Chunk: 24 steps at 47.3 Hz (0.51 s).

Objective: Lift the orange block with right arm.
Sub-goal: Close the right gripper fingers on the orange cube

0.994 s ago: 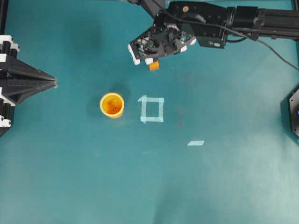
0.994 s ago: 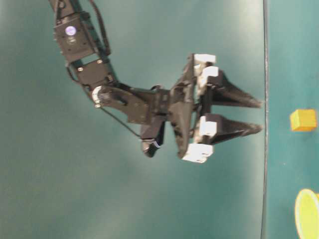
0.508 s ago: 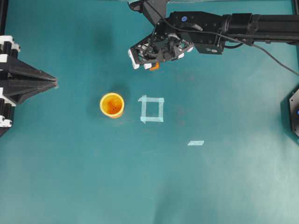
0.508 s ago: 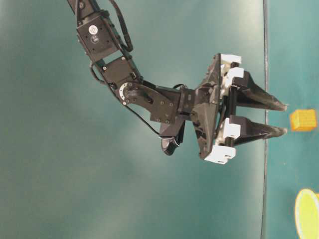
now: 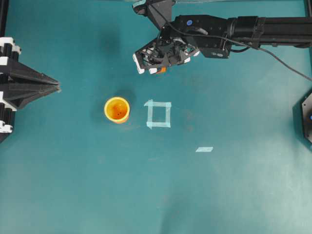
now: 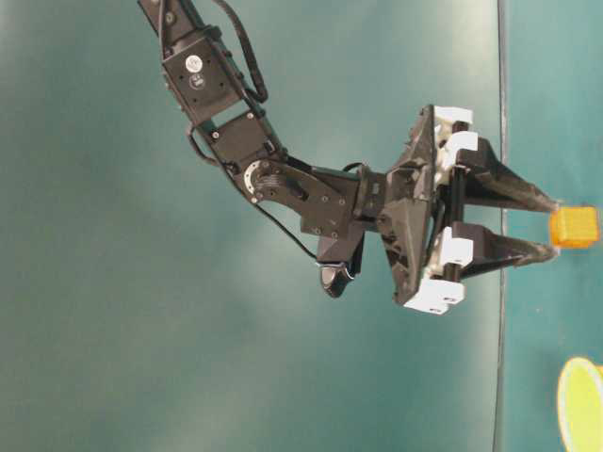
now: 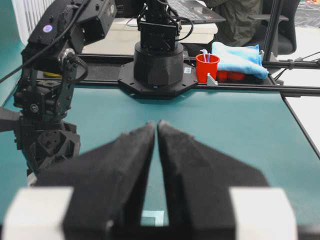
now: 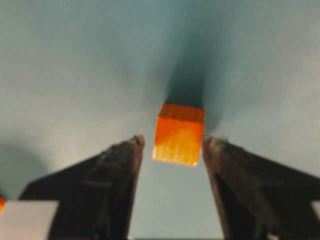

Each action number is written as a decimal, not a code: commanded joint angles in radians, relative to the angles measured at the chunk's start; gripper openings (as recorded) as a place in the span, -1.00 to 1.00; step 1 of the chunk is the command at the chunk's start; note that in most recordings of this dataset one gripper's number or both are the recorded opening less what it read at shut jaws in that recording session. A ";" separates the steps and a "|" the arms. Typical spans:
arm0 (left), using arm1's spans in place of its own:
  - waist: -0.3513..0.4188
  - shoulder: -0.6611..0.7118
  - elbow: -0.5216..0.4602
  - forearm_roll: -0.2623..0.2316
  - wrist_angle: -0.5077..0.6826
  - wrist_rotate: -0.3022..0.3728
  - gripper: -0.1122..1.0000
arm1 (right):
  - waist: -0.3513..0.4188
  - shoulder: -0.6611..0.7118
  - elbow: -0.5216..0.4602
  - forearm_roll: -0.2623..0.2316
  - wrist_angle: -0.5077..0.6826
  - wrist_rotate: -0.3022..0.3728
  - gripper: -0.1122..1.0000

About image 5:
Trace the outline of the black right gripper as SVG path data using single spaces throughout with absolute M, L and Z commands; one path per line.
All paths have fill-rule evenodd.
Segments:
M 172 21 L 175 0 L 139 0 L 133 3 L 137 15 L 147 17 L 159 30 L 155 40 L 133 53 L 139 74 L 146 70 L 187 63 L 201 53 L 206 58 L 227 59 L 231 42 L 229 19 L 210 15 L 178 16 Z

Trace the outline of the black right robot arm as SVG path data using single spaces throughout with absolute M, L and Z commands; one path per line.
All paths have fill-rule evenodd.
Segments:
M 173 0 L 139 0 L 133 11 L 147 17 L 159 33 L 133 54 L 137 71 L 159 74 L 183 65 L 198 54 L 227 59 L 234 52 L 263 50 L 264 46 L 310 48 L 310 17 L 267 18 L 240 16 L 180 15 L 172 18 Z M 5 36 L 9 2 L 0 3 L 0 138 L 13 131 L 15 114 L 28 103 L 60 90 L 59 82 L 19 62 L 21 49 Z

